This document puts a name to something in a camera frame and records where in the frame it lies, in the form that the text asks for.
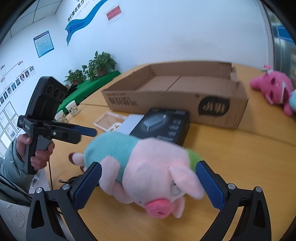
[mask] black box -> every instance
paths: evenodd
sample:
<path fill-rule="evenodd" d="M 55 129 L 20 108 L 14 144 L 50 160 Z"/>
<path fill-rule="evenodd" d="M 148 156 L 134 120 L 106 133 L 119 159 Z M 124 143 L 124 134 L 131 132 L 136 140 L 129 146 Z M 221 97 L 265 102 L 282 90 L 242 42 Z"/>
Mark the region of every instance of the black box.
<path fill-rule="evenodd" d="M 182 146 L 189 129 L 189 112 L 151 108 L 130 135 L 155 137 Z"/>

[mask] ceiling tile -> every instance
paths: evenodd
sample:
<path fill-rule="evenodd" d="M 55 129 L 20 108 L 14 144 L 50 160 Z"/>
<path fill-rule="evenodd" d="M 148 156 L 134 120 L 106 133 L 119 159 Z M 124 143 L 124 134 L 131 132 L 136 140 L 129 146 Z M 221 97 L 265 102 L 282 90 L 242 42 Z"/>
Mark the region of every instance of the ceiling tile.
<path fill-rule="evenodd" d="M 4 38 L 2 44 L 6 43 L 10 39 L 11 39 L 11 36 L 10 36 L 10 31 L 9 31 L 8 34 L 6 35 L 6 37 Z"/>
<path fill-rule="evenodd" d="M 24 16 L 21 21 L 15 22 L 14 25 L 11 27 L 11 35 L 16 35 L 19 31 L 23 30 L 25 27 L 28 27 L 30 24 L 32 24 L 33 18 L 34 12 Z"/>
<path fill-rule="evenodd" d="M 20 20 L 22 17 L 26 16 L 27 14 L 33 12 L 36 10 L 36 7 L 37 7 L 37 4 L 38 4 L 38 0 L 35 1 L 19 18 L 18 20 Z"/>
<path fill-rule="evenodd" d="M 42 7 L 52 4 L 52 3 L 56 3 L 56 2 L 60 3 L 60 1 L 61 0 L 40 0 L 38 3 L 37 9 L 42 8 Z"/>
<path fill-rule="evenodd" d="M 54 14 L 59 6 L 59 3 L 60 2 L 53 3 L 53 4 L 50 4 L 50 5 L 45 6 L 43 8 L 37 9 L 36 14 L 35 14 L 35 18 L 34 18 L 34 22 L 36 22 L 42 18 L 45 18 L 51 14 Z"/>

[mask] pink pig snout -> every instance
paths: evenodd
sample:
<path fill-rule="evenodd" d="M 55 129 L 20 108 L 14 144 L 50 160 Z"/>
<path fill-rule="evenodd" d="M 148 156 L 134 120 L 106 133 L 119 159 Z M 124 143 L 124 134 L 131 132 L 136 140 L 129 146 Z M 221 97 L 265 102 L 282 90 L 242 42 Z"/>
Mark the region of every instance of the pink pig snout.
<path fill-rule="evenodd" d="M 167 199 L 158 199 L 146 204 L 145 209 L 153 218 L 166 218 L 173 211 L 173 205 Z"/>

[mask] black handle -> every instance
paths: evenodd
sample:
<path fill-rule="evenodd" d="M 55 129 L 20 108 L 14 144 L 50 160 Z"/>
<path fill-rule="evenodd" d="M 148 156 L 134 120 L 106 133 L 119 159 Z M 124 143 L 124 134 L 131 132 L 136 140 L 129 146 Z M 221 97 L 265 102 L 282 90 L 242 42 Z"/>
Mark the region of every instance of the black handle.
<path fill-rule="evenodd" d="M 33 138 L 30 145 L 26 145 L 25 151 L 25 172 L 30 175 L 35 175 L 37 171 L 34 169 L 31 163 L 31 157 L 35 156 L 38 138 Z"/>

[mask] paper cup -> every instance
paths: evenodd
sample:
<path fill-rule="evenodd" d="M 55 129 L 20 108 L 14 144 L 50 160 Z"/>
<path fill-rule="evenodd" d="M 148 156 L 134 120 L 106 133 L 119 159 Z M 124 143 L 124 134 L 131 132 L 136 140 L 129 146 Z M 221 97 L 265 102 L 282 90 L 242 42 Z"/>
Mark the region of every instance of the paper cup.
<path fill-rule="evenodd" d="M 77 115 L 79 110 L 76 105 L 75 100 L 71 101 L 69 104 L 67 104 L 66 109 L 71 113 L 72 115 Z"/>
<path fill-rule="evenodd" d="M 67 122 L 65 113 L 62 110 L 59 111 L 54 118 L 59 122 Z"/>

